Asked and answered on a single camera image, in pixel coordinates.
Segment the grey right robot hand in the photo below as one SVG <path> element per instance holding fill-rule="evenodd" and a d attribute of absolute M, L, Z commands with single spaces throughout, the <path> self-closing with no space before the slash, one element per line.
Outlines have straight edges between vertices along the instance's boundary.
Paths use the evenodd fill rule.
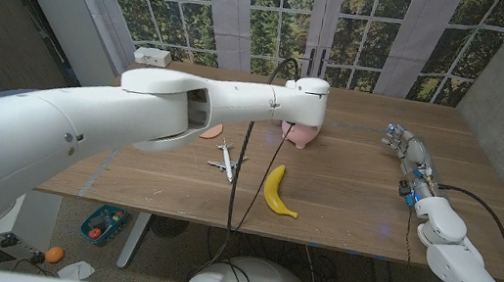
<path fill-rule="evenodd" d="M 400 124 L 389 124 L 382 142 L 392 148 L 400 161 L 404 175 L 431 176 L 433 163 L 427 146 L 409 129 Z"/>

